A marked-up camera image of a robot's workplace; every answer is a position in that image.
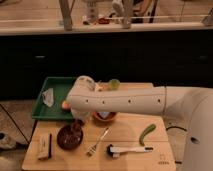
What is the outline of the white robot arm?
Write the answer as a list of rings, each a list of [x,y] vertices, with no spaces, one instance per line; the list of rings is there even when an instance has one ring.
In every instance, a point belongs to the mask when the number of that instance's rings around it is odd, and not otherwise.
[[[67,95],[75,118],[109,111],[184,118],[188,131],[182,171],[213,171],[213,88],[160,86],[96,91],[95,81],[80,76]]]

